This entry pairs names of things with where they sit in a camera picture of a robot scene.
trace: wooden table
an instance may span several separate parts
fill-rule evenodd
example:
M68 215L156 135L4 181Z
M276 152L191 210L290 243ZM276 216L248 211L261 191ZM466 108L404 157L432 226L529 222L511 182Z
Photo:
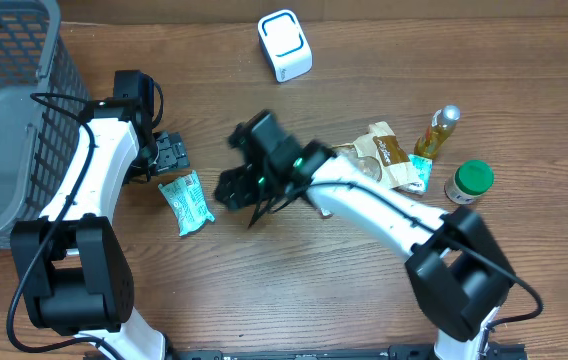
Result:
M313 69L283 85L258 49L255 24L62 28L95 98L112 93L119 69L139 68L161 83L160 128L181 132L217 217L196 235L177 235L157 185L178 174L122 190L114 227L146 320L180 349L432 342L435 329L417 307L402 263L375 240L340 219L320 220L302 202L247 230L252 209L228 213L211 194L219 173L241 162L226 137L263 108L302 143L349 142L368 124L387 121L411 150L432 113L455 103L462 120L423 201L453 210L445 179L468 159L493 167L496 183L477 210L546 309L539 319L500 328L492 340L524 343L532 359L568 359L568 18L304 28ZM78 359L90 350L15 352L4 330L15 285L11 254L0 250L0 358ZM515 288L501 314L532 308ZM58 340L33 329L23 306L16 326L26 343Z

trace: container lid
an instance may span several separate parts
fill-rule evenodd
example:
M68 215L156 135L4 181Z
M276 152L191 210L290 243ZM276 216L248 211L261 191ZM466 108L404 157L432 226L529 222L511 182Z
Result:
M473 196L487 192L494 180L493 170L481 160L467 161L455 172L455 184L460 190Z

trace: gray basket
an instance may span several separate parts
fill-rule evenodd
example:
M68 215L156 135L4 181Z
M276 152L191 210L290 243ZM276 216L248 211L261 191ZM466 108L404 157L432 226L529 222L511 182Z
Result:
M17 220L39 216L77 147L78 124L29 98L36 91L88 98L59 27L53 0L0 0L0 248Z

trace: jar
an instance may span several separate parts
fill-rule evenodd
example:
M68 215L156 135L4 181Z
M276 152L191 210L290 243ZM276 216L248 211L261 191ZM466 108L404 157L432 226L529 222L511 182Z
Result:
M493 186L493 169L481 160L470 160L460 166L444 185L452 202L461 205L474 203Z

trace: bottle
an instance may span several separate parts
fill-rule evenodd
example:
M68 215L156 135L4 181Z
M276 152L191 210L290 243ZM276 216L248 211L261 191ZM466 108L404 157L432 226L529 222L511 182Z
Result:
M426 133L415 143L415 155L434 160L444 141L455 130L459 119L460 109L455 105L446 105L443 109L437 110Z
M446 181L444 192L456 204L471 204L493 186L493 169L481 160L470 160L460 166Z

